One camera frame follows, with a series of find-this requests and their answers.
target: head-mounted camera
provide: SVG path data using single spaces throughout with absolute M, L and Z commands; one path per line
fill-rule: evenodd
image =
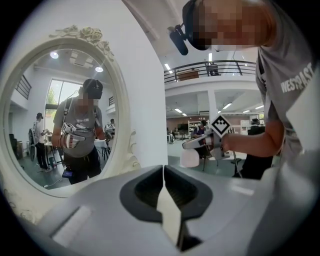
M 190 0 L 182 9 L 182 19 L 183 23 L 181 25 L 176 25 L 175 27 L 170 26 L 167 28 L 170 39 L 177 47 L 182 55 L 188 54 L 188 48 L 184 41 L 188 40 L 189 43 L 200 51 L 205 51 L 209 49 L 210 45 L 205 45 L 205 41 L 199 38 L 199 33 L 194 30 L 194 10 L 197 1 L 202 0 Z
M 103 85 L 95 79 L 87 79 L 82 85 L 83 92 L 88 95 L 88 99 L 100 100 L 102 96 Z

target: white pillar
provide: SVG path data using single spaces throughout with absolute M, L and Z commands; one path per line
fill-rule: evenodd
M 218 114 L 216 95 L 215 95 L 214 89 L 208 89 L 208 97 L 209 97 L 209 112 L 210 112 L 209 118 L 210 118 L 210 122 L 212 122 Z

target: window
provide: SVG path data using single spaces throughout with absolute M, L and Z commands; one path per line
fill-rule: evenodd
M 54 130 L 54 118 L 58 105 L 70 97 L 77 97 L 81 84 L 61 80 L 51 80 L 46 98 L 44 127 L 50 132 Z

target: black pants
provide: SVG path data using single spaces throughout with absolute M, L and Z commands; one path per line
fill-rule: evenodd
M 67 171 L 73 172 L 69 178 L 71 184 L 85 181 L 88 176 L 92 178 L 101 173 L 99 155 L 96 147 L 84 157 L 72 157 L 64 154 L 63 162 Z
M 48 165 L 46 162 L 45 144 L 39 142 L 35 146 L 36 146 L 36 158 L 38 159 L 38 163 L 40 167 L 44 169 L 48 169 Z

